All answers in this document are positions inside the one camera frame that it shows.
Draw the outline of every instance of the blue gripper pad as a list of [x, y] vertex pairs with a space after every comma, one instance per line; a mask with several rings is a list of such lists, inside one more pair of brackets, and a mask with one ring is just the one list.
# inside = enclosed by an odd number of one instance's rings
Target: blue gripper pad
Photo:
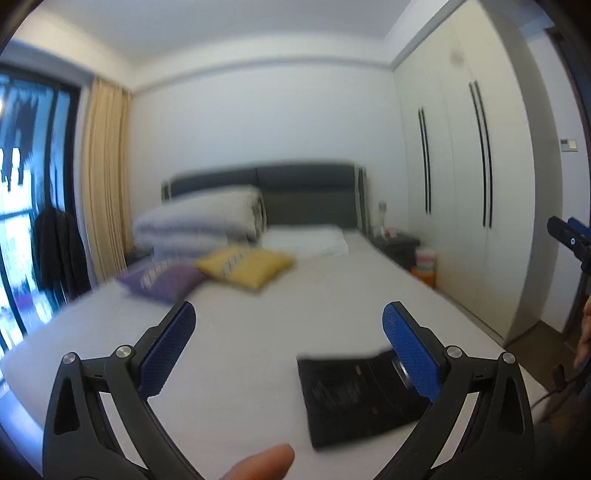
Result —
[[394, 347], [414, 388], [419, 395], [428, 397], [433, 403], [441, 391], [440, 370], [429, 351], [405, 320], [405, 316], [410, 317], [409, 321], [414, 322], [400, 302], [386, 305], [382, 314], [384, 333]]
[[583, 235], [583, 237], [585, 237], [585, 240], [591, 241], [591, 228], [590, 227], [579, 222], [575, 217], [569, 218], [567, 223], [572, 228], [574, 228], [576, 231], [578, 231], [581, 235]]
[[185, 302], [160, 334], [139, 367], [138, 394], [146, 400], [158, 395], [195, 330], [195, 309]]

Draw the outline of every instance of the white pillow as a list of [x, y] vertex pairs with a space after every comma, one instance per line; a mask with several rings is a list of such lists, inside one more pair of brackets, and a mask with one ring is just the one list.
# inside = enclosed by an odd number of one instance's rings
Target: white pillow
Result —
[[334, 225], [273, 226], [261, 236], [267, 250], [285, 252], [302, 260], [322, 255], [349, 255], [343, 231]]

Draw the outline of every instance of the window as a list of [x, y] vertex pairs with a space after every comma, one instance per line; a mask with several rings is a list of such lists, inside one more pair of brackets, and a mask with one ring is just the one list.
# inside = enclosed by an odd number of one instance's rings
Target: window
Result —
[[40, 291], [32, 231], [45, 205], [74, 215], [73, 131], [80, 89], [0, 65], [0, 346], [50, 321], [64, 301]]

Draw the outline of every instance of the beige curtain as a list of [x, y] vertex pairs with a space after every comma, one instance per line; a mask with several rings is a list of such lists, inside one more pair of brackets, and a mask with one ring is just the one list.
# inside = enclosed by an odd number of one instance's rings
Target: beige curtain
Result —
[[82, 196], [90, 256], [100, 282], [125, 270], [133, 248], [127, 182], [131, 94], [102, 79], [92, 85], [82, 158]]

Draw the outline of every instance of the black cable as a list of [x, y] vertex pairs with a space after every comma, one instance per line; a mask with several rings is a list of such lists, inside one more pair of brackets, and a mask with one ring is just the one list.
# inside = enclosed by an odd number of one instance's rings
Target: black cable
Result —
[[[535, 402], [533, 402], [530, 405], [530, 408], [533, 410], [536, 406], [538, 406], [542, 401], [544, 401], [546, 398], [551, 397], [554, 394], [557, 393], [562, 393], [563, 391], [566, 390], [566, 388], [572, 384], [573, 382], [576, 382], [579, 378], [582, 378], [585, 375], [588, 375], [589, 372], [587, 371], [587, 369], [585, 368], [582, 372], [578, 373], [577, 375], [575, 375], [573, 378], [571, 378], [570, 380], [568, 380], [567, 382], [565, 382], [563, 385], [561, 385], [560, 387], [555, 388], [554, 390], [548, 392], [546, 395], [544, 395], [543, 397], [539, 398], [538, 400], [536, 400]], [[553, 414], [556, 410], [558, 410], [558, 408], [560, 408], [562, 406], [562, 404], [565, 402], [565, 400], [570, 396], [570, 394], [573, 392], [574, 390], [571, 389], [571, 391], [568, 393], [568, 395], [564, 396], [564, 399], [562, 399], [558, 406], [553, 408], [552, 412], [550, 414]]]
[[542, 416], [542, 418], [540, 419], [540, 422], [543, 423], [543, 422], [547, 421], [552, 415], [554, 415], [557, 411], [559, 411], [559, 409], [562, 407], [562, 405], [564, 405], [564, 403], [569, 399], [569, 397], [575, 391], [576, 391], [575, 386], [572, 386], [570, 391], [568, 391], [564, 395], [564, 397], [560, 399], [560, 401], [554, 406], [554, 408], [552, 408], [552, 410], [546, 412], [545, 415]]

